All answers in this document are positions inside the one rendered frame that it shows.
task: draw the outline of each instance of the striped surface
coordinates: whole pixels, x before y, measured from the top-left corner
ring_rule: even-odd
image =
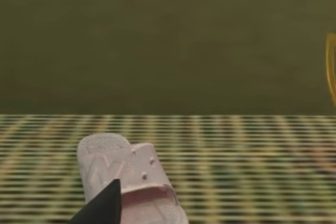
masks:
[[[0,224],[67,223],[97,132],[154,143],[191,224],[336,223],[336,117],[0,115]]]

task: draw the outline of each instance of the yellow curved edge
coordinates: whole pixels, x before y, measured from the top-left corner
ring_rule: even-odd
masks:
[[[327,80],[332,101],[336,106],[336,84],[335,84],[335,72],[334,72],[335,47],[336,47],[336,34],[327,34],[327,44],[325,53]]]

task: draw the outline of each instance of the green wall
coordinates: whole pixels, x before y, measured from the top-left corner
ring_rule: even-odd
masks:
[[[0,113],[334,114],[336,0],[0,0]]]

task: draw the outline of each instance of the dark triangular object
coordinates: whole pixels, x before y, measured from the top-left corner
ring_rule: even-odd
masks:
[[[121,188],[115,179],[83,207],[68,224],[120,224]]]

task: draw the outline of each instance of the slipper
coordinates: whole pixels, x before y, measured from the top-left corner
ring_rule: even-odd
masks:
[[[131,145],[118,134],[94,134],[80,141],[77,159],[87,203],[120,180],[121,224],[188,224],[152,144]]]

